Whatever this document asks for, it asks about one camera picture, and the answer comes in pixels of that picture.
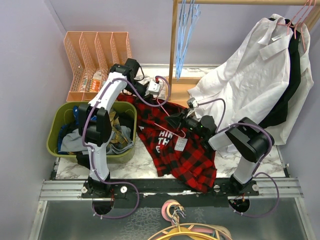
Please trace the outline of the red black plaid shirt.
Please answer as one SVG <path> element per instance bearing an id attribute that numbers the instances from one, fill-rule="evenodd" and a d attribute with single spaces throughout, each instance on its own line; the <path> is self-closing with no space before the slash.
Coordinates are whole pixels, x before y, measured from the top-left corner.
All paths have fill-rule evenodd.
<path id="1" fill-rule="evenodd" d="M 138 97 L 120 94 L 120 102 L 131 103 L 137 111 L 137 134 L 153 159 L 158 176 L 173 175 L 176 179 L 202 193 L 213 187 L 217 169 L 215 152 L 207 151 L 201 139 L 190 130 L 175 130 L 165 120 L 185 110 L 185 107 L 167 102 L 163 108 L 155 107 L 149 97 L 146 105 Z"/>

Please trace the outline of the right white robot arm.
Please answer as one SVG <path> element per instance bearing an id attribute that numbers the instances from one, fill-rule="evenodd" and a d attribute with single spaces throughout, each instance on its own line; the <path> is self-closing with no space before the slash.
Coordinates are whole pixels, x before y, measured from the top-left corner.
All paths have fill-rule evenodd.
<path id="1" fill-rule="evenodd" d="M 202 139 L 201 144 L 207 150 L 218 151 L 230 145 L 236 148 L 241 158 L 229 179 L 229 189 L 236 196 L 247 191 L 259 163 L 269 154 L 275 143 L 270 133 L 248 117 L 242 118 L 220 132 L 217 131 L 218 126 L 210 115 L 195 120 L 189 116 L 187 110 L 184 110 L 166 116 L 164 119 L 177 130 L 186 128 L 194 132 Z"/>

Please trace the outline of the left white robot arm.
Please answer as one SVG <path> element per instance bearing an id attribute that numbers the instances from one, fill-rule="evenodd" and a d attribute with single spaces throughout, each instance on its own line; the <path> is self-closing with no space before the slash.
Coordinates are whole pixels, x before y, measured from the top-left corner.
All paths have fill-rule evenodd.
<path id="1" fill-rule="evenodd" d="M 114 133 L 110 121 L 111 108 L 123 90 L 142 98 L 148 95 L 148 85 L 135 79 L 140 68 L 137 60 L 132 58 L 128 58 L 123 65 L 114 64 L 98 94 L 90 102 L 78 107 L 78 131 L 89 154 L 89 178 L 95 181 L 93 191 L 101 198 L 106 197 L 111 190 L 110 184 L 106 182 L 110 176 L 107 145 Z"/>

